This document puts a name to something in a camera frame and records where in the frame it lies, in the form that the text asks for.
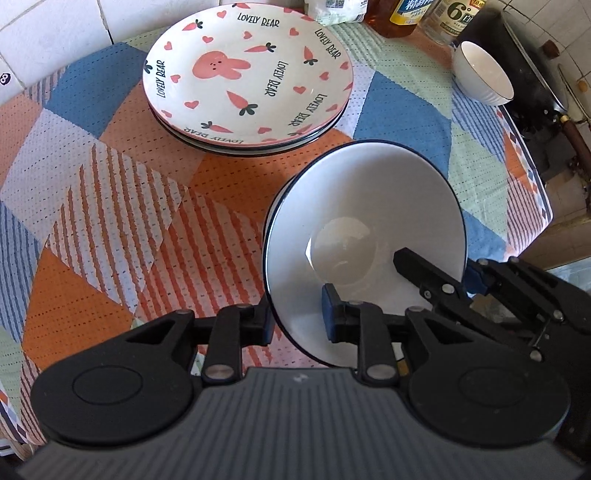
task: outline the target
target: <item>patchwork tablecloth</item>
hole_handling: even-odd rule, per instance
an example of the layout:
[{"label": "patchwork tablecloth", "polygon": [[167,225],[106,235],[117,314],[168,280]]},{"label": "patchwork tablecloth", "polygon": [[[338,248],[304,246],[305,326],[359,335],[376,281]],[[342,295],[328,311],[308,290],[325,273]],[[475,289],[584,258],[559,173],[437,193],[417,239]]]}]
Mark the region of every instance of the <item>patchwork tablecloth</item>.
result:
[{"label": "patchwork tablecloth", "polygon": [[[284,182],[351,139],[407,144],[448,178],[471,258],[521,252],[551,211],[504,112],[466,98],[450,52],[420,35],[334,32],[355,87],[338,126],[267,158],[204,154],[148,110],[142,65],[161,31],[118,43],[0,108],[0,429],[44,439],[29,402],[39,371],[165,312],[256,303],[261,224]],[[307,367],[280,331],[246,365]]]}]

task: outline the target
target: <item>orange fabric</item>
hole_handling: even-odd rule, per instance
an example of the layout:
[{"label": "orange fabric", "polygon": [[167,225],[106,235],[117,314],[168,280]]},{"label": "orange fabric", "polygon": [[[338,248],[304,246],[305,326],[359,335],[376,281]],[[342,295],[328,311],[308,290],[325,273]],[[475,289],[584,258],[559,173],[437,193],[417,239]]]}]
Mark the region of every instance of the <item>orange fabric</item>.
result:
[{"label": "orange fabric", "polygon": [[22,350],[41,370],[129,330],[133,315],[47,248],[33,281]]},{"label": "orange fabric", "polygon": [[532,191],[530,181],[527,179],[527,173],[521,164],[521,160],[517,156],[515,152],[515,147],[511,142],[511,139],[507,137],[507,134],[503,132],[503,142],[505,144],[505,166],[511,175],[514,178],[519,180],[521,184],[528,189],[530,192]]},{"label": "orange fabric", "polygon": [[0,187],[41,110],[41,105],[24,95],[0,107]]},{"label": "orange fabric", "polygon": [[204,155],[173,138],[154,119],[142,82],[131,90],[99,140],[182,184]]},{"label": "orange fabric", "polygon": [[273,197],[293,175],[331,148],[351,139],[330,130],[305,148],[264,158],[206,154],[190,187],[228,208],[263,222]]}]

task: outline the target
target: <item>blue rim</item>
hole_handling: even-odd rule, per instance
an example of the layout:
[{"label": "blue rim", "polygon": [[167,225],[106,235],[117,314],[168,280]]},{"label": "blue rim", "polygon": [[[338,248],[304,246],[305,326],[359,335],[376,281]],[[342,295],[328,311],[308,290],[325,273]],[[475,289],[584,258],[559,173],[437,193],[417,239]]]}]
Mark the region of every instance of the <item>blue rim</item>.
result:
[{"label": "blue rim", "polygon": [[[312,160],[310,163],[308,163],[304,167],[304,169],[301,172],[299,172],[296,176],[294,176],[288,180],[288,182],[291,182],[291,183],[288,185],[285,192],[283,192],[283,195],[281,195],[279,202],[277,202],[277,205],[275,206],[275,210],[273,212],[267,212],[267,215],[265,216],[265,223],[263,224],[263,226],[265,226],[267,224],[267,220],[269,220],[269,222],[268,222],[269,226],[271,226],[273,224],[273,221],[275,221],[275,217],[277,215],[277,212],[279,211],[279,207],[281,206],[282,202],[285,200],[285,198],[287,197],[287,195],[289,194],[289,192],[291,191],[293,186],[298,182],[298,180],[303,176],[303,174],[306,173],[310,168],[312,168],[315,164],[317,164],[323,158],[327,157],[328,155],[330,155],[338,150],[341,150],[342,148],[349,147],[351,145],[356,145],[356,144],[364,144],[364,143],[365,144],[369,144],[369,143],[388,144],[388,145],[394,145],[396,147],[400,147],[405,150],[408,150],[409,152],[412,152],[415,155],[418,155],[424,161],[429,163],[429,165],[431,165],[435,169],[435,171],[437,173],[439,173],[439,175],[441,175],[441,178],[445,181],[445,183],[447,184],[448,188],[450,189],[453,197],[456,199],[457,208],[460,210],[460,217],[462,218],[462,225],[464,227],[464,267],[463,267],[463,269],[464,269],[464,271],[466,271],[466,263],[467,263],[467,258],[468,258],[468,238],[466,235],[466,221],[464,220],[464,216],[462,214],[462,207],[460,206],[460,201],[457,199],[456,192],[454,192],[452,186],[450,185],[449,181],[447,181],[447,179],[445,178],[443,173],[427,157],[425,157],[424,155],[420,154],[416,150],[414,150],[406,145],[402,145],[397,142],[392,142],[390,140],[356,140],[353,142],[346,143],[344,145],[339,145],[338,147],[334,147],[334,148],[330,149],[329,151],[323,153],[321,156]],[[279,328],[281,329],[283,334],[287,337],[287,339],[304,355],[306,355],[307,357],[311,358],[312,360],[314,360],[322,365],[325,365],[327,367],[344,368],[344,367],[340,367],[338,365],[333,365],[328,362],[325,362],[324,360],[321,360],[320,358],[312,355],[310,352],[307,352],[306,349],[304,349],[299,343],[297,343],[293,339],[293,337],[290,335],[290,333],[286,330],[286,328],[281,323],[281,319],[279,318],[279,315],[277,315],[277,310],[275,309],[275,304],[273,303],[273,298],[271,296],[271,292],[270,292],[269,285],[267,282],[267,248],[268,248],[269,235],[267,235],[267,232],[264,231],[263,236],[264,236],[264,242],[263,242],[263,248],[262,248],[262,261],[263,261],[262,282],[265,287],[265,294],[267,295],[267,299],[269,301],[269,307],[271,307],[271,312],[273,313],[273,316],[275,317],[275,322],[277,323],[277,325],[279,326]]]}]

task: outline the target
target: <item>cartoon plate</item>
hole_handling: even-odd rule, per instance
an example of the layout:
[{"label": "cartoon plate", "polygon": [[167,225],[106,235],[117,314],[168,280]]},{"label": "cartoon plate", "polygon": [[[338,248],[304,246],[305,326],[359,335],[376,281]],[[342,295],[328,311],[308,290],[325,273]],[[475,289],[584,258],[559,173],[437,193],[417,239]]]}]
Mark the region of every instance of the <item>cartoon plate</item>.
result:
[{"label": "cartoon plate", "polygon": [[349,56],[322,25],[265,4],[222,5],[160,37],[144,63],[152,110],[202,142],[281,145],[341,113],[353,86]]}]

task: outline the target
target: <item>blue fabric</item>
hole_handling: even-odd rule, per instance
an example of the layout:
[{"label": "blue fabric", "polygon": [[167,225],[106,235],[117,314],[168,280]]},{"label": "blue fabric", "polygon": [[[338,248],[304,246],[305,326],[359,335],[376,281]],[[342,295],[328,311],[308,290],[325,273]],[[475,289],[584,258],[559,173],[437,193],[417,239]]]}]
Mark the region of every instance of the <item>blue fabric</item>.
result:
[{"label": "blue fabric", "polygon": [[500,162],[505,162],[503,129],[493,107],[475,102],[453,82],[452,120],[478,140]]},{"label": "blue fabric", "polygon": [[376,72],[354,138],[404,144],[424,155],[447,178],[451,125],[433,105]]},{"label": "blue fabric", "polygon": [[146,53],[127,43],[99,50],[68,67],[46,108],[99,138],[140,81]]},{"label": "blue fabric", "polygon": [[466,224],[468,257],[473,260],[490,258],[502,262],[505,255],[503,239],[464,209],[462,215]]},{"label": "blue fabric", "polygon": [[40,255],[35,236],[0,202],[0,324],[19,344]]}]

